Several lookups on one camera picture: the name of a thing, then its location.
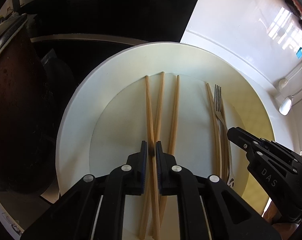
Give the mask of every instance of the metal trim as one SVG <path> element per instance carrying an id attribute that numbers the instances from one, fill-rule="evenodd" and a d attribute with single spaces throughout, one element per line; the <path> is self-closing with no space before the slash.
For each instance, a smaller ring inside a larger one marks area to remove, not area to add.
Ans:
<path id="1" fill-rule="evenodd" d="M 147 41 L 141 41 L 141 40 L 119 37 L 119 36 L 111 36 L 111 35 L 103 35 L 103 34 L 86 34 L 86 33 L 53 34 L 53 35 L 31 38 L 30 40 L 31 42 L 52 41 L 52 40 L 109 41 L 109 42 L 132 45 L 132 46 L 148 43 Z"/>

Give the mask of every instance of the blue object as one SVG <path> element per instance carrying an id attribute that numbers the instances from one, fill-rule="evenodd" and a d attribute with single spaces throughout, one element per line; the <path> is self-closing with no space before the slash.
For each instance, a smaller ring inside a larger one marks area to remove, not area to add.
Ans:
<path id="1" fill-rule="evenodd" d="M 299 48 L 299 50 L 296 53 L 297 58 L 301 58 L 302 57 L 302 48 Z"/>

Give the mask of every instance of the fork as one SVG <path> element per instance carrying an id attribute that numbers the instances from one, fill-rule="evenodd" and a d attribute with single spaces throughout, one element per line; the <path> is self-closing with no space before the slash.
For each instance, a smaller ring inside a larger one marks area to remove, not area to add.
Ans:
<path id="1" fill-rule="evenodd" d="M 230 141 L 227 138 L 227 132 L 228 128 L 226 125 L 226 122 L 222 116 L 221 113 L 221 105 L 222 105 L 222 98 L 221 98 L 221 87 L 218 85 L 214 86 L 214 110 L 215 110 L 215 115 L 217 118 L 220 120 L 220 122 L 223 125 L 224 128 L 224 138 L 225 142 L 227 142 L 226 148 L 228 151 L 229 155 L 229 169 L 228 169 L 228 178 L 227 178 L 227 185 L 231 188 L 234 187 L 234 175 L 233 175 L 233 170 L 232 170 L 232 155 L 231 155 L 231 146 L 230 146 Z"/>

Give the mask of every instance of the spoon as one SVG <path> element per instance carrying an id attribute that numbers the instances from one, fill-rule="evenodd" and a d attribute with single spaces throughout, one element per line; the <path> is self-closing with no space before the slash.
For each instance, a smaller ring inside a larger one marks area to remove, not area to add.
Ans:
<path id="1" fill-rule="evenodd" d="M 301 91 L 302 91 L 302 88 L 299 91 L 297 91 L 295 94 L 288 96 L 284 99 L 280 108 L 278 109 L 282 115 L 287 115 L 287 113 L 290 111 L 290 109 L 292 107 L 293 97 L 296 96 Z"/>

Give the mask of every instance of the metal rivet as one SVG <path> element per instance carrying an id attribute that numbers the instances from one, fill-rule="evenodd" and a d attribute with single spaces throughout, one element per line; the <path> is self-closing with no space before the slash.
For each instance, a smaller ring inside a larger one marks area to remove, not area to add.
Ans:
<path id="1" fill-rule="evenodd" d="M 212 175 L 209 177 L 212 182 L 219 182 L 220 178 L 216 175 Z"/>
<path id="2" fill-rule="evenodd" d="M 93 176 L 92 175 L 85 175 L 84 177 L 83 177 L 83 181 L 84 182 L 91 182 L 91 181 L 93 181 Z"/>
<path id="3" fill-rule="evenodd" d="M 176 171 L 176 172 L 179 172 L 179 171 L 181 171 L 182 170 L 182 167 L 181 166 L 179 166 L 179 165 L 174 165 L 174 166 L 172 166 L 172 168 L 171 168 L 173 171 Z"/>
<path id="4" fill-rule="evenodd" d="M 121 167 L 121 170 L 123 171 L 130 171 L 132 169 L 132 167 L 128 164 L 125 164 Z"/>

